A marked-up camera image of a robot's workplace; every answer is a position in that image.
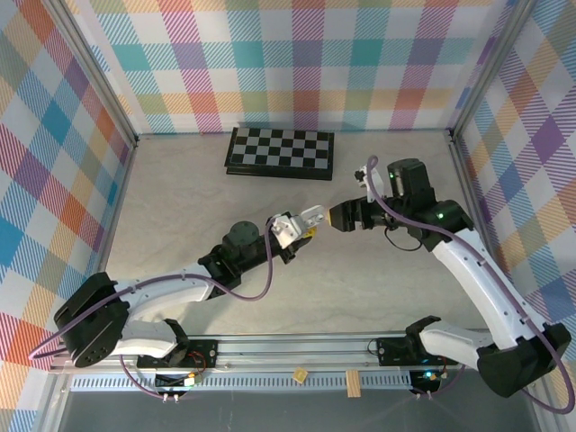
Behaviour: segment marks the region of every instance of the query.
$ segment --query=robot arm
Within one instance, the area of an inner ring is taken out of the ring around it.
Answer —
[[[361,186],[367,187],[367,167],[355,173]],[[375,192],[383,196],[383,180],[371,171]],[[473,256],[460,242],[442,234],[415,228],[388,214],[367,187],[364,198],[342,202],[329,211],[330,224],[341,231],[385,227],[406,227],[408,233],[422,242],[428,252],[445,265],[466,291],[486,322],[490,333],[474,332],[452,326],[438,317],[426,317],[408,326],[406,346],[412,356],[444,356],[478,370],[482,379],[501,396],[508,397],[554,369],[555,363],[535,332],[527,325],[530,319],[561,356],[571,341],[563,324],[548,325],[528,305],[486,251],[478,232],[464,210],[454,201],[437,202],[422,162],[403,159],[388,166],[392,197],[384,198],[387,206],[413,221],[433,225],[455,234],[480,253]],[[521,315],[499,287],[487,265],[496,269],[500,278],[526,316]]]
[[[278,214],[269,227],[272,257],[285,264],[311,241],[314,227],[324,221],[324,208],[312,207],[300,215]],[[58,310],[54,320],[64,328],[102,299],[127,293],[91,313],[63,335],[67,351],[76,367],[94,365],[109,355],[142,355],[164,358],[176,364],[185,355],[184,331],[175,320],[150,322],[155,312],[187,302],[204,302],[241,283],[241,275],[268,259],[265,235],[251,222],[236,223],[222,243],[185,268],[147,280],[113,282],[107,273],[90,276]],[[134,289],[146,286],[146,289]]]

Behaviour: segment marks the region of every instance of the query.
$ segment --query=small wooden block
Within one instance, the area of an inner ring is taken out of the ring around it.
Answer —
[[[302,369],[301,367],[297,367],[296,370],[294,371],[294,375],[292,375],[292,378],[299,384],[304,384],[304,381],[306,381],[306,377],[308,376],[308,371],[306,371],[305,369]]]
[[[359,398],[360,392],[360,374],[358,371],[346,371],[346,387],[348,389],[348,398]]]

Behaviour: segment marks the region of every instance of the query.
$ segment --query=colorful plaid pattern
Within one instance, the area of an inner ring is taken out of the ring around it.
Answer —
[[[576,0],[538,2],[464,139],[500,264],[575,335]],[[576,371],[573,342],[566,357]]]
[[[129,146],[41,0],[0,2],[0,431],[28,431],[50,360],[28,353],[90,275]]]
[[[143,133],[443,129],[506,2],[68,0]]]

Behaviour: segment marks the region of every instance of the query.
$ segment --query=plaid wall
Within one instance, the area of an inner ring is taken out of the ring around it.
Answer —
[[[32,427],[28,353],[90,275],[129,147],[41,0],[0,1],[0,431]]]
[[[444,129],[507,3],[67,2],[143,133]]]
[[[573,335],[575,131],[576,0],[542,0],[467,128],[464,150],[500,264]],[[575,342],[566,357],[576,371]]]

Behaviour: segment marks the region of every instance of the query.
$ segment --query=checkered board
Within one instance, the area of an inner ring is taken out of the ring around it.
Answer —
[[[226,174],[332,180],[334,133],[234,128]]]

